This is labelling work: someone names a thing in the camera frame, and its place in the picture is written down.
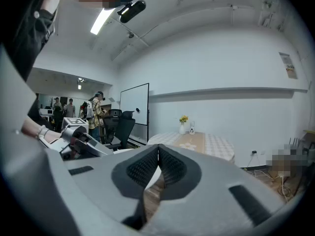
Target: man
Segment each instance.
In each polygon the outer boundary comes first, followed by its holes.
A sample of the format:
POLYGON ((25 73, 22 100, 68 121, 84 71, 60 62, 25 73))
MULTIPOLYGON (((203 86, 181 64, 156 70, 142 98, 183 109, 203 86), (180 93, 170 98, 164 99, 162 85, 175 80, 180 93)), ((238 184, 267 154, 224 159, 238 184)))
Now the man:
POLYGON ((100 101, 105 100, 104 94, 101 91, 98 91, 93 98, 89 101, 92 102, 93 109, 93 117, 89 119, 89 135, 92 136, 95 140, 100 142, 100 132, 99 127, 101 127, 101 123, 99 119, 103 119, 106 111, 101 109, 100 101))
POLYGON ((53 107, 53 111, 62 111, 63 110, 63 107, 61 106, 61 103, 59 102, 59 98, 56 97, 56 102, 54 104, 54 107, 53 107))
POLYGON ((75 106, 72 103, 73 99, 69 99, 69 104, 65 107, 65 117, 75 118, 75 106))
POLYGON ((63 103, 63 112, 66 110, 67 104, 64 102, 63 103))
MULTIPOLYGON (((54 33, 54 23, 60 0, 15 0, 17 8, 14 13, 4 9, 2 17, 7 23, 3 24, 2 32, 5 49, 12 63, 24 81, 27 80, 35 59, 44 45, 54 33)), ((79 0, 101 4, 104 8, 116 8, 132 0, 79 0)), ((22 132, 31 137, 38 137, 43 128, 27 117, 22 132)), ((60 134, 48 131, 44 139, 51 143, 60 138, 60 134)))

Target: plaid shirt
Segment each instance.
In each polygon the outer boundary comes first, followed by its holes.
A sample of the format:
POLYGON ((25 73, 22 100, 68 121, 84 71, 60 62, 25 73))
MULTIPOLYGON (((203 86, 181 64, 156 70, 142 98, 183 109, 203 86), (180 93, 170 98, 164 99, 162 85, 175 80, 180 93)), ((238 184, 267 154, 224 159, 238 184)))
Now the plaid shirt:
POLYGON ((92 119, 89 119, 89 129, 95 129, 96 127, 100 127, 99 118, 103 118, 104 112, 100 107, 100 101, 95 97, 92 101, 92 108, 94 111, 94 115, 92 119))

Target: hand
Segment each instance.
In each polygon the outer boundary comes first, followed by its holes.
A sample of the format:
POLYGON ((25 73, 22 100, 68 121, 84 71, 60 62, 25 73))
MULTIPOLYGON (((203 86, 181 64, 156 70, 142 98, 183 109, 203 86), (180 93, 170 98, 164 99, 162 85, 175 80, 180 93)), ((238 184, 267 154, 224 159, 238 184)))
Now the hand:
POLYGON ((61 136, 61 133, 56 133, 54 131, 49 130, 46 135, 44 136, 44 139, 48 142, 48 143, 52 143, 54 140, 59 139, 61 136))

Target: backpack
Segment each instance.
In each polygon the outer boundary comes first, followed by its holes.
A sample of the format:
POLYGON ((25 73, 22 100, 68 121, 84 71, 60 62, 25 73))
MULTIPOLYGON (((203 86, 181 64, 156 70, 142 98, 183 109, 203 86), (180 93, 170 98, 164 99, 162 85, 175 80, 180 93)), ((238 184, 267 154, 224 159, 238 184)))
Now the backpack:
POLYGON ((87 113, 88 113, 88 104, 84 102, 82 106, 80 107, 80 118, 81 119, 86 119, 87 118, 87 113))
POLYGON ((92 107, 92 102, 91 101, 87 102, 87 105, 86 105, 86 107, 84 109, 84 115, 85 115, 85 111, 87 113, 86 119, 87 120, 92 119, 93 116, 94 116, 94 111, 93 111, 93 107, 92 107))

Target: white backpack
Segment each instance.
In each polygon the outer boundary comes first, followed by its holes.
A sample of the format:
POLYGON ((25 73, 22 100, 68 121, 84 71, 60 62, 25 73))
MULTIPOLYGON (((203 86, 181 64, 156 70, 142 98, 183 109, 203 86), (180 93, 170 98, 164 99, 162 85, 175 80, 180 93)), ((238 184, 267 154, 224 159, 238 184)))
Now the white backpack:
POLYGON ((93 116, 94 116, 94 111, 93 111, 93 107, 92 107, 92 102, 91 101, 88 101, 87 102, 87 117, 86 119, 89 120, 89 119, 92 119, 93 116))

